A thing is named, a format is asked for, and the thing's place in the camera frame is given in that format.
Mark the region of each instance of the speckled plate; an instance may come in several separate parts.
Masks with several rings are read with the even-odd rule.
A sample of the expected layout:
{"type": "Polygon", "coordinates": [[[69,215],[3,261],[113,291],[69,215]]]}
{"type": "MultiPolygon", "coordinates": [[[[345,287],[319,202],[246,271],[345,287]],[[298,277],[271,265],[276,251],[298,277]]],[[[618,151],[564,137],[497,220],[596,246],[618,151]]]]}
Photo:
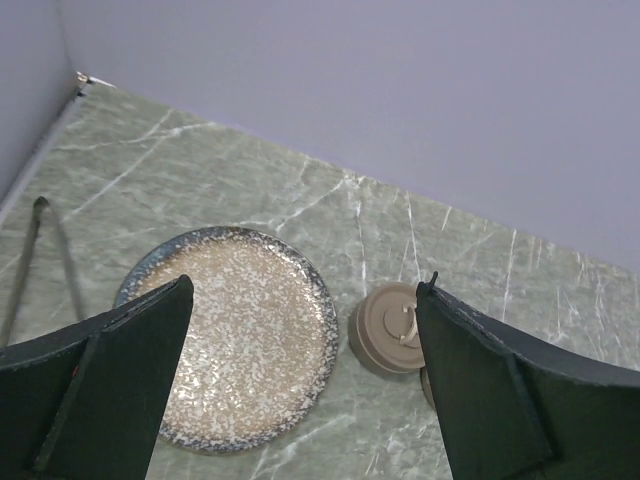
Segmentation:
{"type": "Polygon", "coordinates": [[[338,350],[335,309],[315,268],[264,233],[204,228],[144,257],[115,304],[182,273],[195,286],[194,308],[160,434],[202,453],[231,453],[300,422],[338,350]]]}

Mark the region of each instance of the small round container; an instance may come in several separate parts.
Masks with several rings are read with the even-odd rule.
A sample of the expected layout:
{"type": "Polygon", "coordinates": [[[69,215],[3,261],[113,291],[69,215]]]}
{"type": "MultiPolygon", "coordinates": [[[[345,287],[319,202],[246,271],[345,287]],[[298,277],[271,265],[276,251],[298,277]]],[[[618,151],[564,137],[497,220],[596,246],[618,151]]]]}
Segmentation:
{"type": "Polygon", "coordinates": [[[416,288],[391,283],[372,291],[349,319],[356,357],[378,375],[416,372],[424,356],[415,319],[416,288]]]}

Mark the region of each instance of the lavender wall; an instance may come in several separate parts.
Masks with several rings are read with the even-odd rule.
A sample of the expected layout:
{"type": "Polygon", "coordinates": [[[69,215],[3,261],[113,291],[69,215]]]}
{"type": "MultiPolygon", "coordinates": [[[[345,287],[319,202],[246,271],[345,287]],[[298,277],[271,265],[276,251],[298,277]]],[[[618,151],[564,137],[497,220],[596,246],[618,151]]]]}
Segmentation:
{"type": "Polygon", "coordinates": [[[0,1],[0,205],[77,84],[57,3],[0,1]]]}
{"type": "Polygon", "coordinates": [[[640,271],[640,2],[62,4],[98,78],[640,271]]]}

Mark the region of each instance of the metal tongs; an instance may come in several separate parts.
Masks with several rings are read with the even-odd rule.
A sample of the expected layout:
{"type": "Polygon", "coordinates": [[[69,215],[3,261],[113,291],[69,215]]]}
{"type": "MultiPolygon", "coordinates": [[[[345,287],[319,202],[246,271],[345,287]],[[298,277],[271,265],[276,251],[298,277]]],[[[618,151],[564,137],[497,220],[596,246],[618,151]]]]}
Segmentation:
{"type": "Polygon", "coordinates": [[[0,326],[0,348],[7,346],[11,337],[11,331],[18,315],[18,310],[20,309],[20,302],[27,286],[29,268],[31,267],[31,261],[33,260],[33,253],[35,251],[36,241],[38,240],[38,232],[40,231],[40,225],[42,224],[42,215],[45,210],[48,210],[51,223],[53,224],[56,243],[58,244],[58,250],[62,257],[64,275],[67,281],[67,287],[69,288],[69,293],[71,294],[71,302],[73,304],[76,318],[78,322],[81,322],[86,318],[84,302],[82,301],[82,296],[80,294],[78,278],[76,276],[73,260],[71,259],[69,241],[62,226],[62,220],[58,215],[56,208],[54,208],[49,200],[45,197],[38,197],[33,203],[31,221],[29,222],[24,246],[22,247],[22,254],[20,255],[18,269],[13,282],[13,289],[9,296],[6,317],[4,323],[0,326]]]}

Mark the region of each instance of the marble surface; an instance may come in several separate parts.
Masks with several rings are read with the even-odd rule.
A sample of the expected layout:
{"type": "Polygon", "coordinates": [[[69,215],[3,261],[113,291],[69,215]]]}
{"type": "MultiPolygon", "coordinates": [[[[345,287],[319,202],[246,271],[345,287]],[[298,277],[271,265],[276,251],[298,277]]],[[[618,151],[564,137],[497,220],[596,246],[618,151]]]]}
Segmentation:
{"type": "MultiPolygon", "coordinates": [[[[92,88],[2,225],[1,305],[41,194],[63,212],[91,314],[110,308],[149,250],[209,225],[280,237],[333,294],[339,355],[311,414],[237,455],[199,456],[159,440],[149,479],[451,478],[418,374],[376,377],[346,336],[347,316],[368,291],[416,283],[434,269],[442,288],[485,313],[586,356],[640,367],[635,274],[120,90],[92,88]]],[[[73,319],[45,226],[14,341],[73,319]]]]}

